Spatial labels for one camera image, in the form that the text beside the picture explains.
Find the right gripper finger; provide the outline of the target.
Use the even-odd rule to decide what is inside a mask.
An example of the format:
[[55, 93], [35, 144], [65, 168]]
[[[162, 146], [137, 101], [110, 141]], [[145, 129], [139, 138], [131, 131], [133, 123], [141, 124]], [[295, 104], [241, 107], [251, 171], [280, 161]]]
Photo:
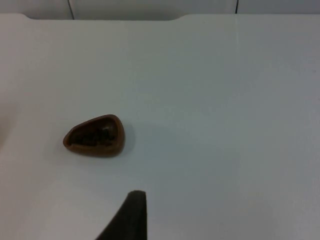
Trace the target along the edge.
[[97, 237], [98, 240], [146, 240], [147, 196], [142, 190], [128, 193], [112, 220]]

